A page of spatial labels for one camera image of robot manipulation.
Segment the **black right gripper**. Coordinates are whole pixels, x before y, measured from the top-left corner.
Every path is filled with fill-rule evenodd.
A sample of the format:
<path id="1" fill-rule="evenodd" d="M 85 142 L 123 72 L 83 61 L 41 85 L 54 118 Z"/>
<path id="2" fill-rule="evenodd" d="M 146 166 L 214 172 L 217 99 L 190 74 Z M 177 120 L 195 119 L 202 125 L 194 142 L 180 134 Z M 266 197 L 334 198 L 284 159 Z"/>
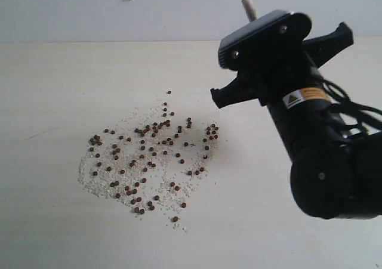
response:
<path id="1" fill-rule="evenodd" d="M 341 22 L 335 31 L 305 41 L 256 42 L 246 44 L 238 78 L 222 88 L 211 88 L 215 105 L 223 107 L 258 100 L 262 106 L 280 102 L 328 104 L 318 78 L 318 68 L 354 44 L 353 31 Z"/>

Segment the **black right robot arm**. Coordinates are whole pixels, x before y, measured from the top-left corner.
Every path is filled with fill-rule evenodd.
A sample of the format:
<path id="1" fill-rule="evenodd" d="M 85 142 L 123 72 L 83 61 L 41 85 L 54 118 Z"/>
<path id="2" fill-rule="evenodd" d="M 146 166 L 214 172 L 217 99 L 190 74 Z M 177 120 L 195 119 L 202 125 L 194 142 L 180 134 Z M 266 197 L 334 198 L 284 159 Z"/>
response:
<path id="1" fill-rule="evenodd" d="M 224 38 L 219 64 L 237 73 L 212 89 L 218 108 L 249 100 L 267 107 L 291 160 L 297 206 L 322 219 L 381 215 L 381 122 L 375 108 L 354 103 L 319 68 L 353 44 L 344 23 L 308 39 L 310 23 L 251 24 Z M 378 130 L 368 132 L 371 126 Z"/>

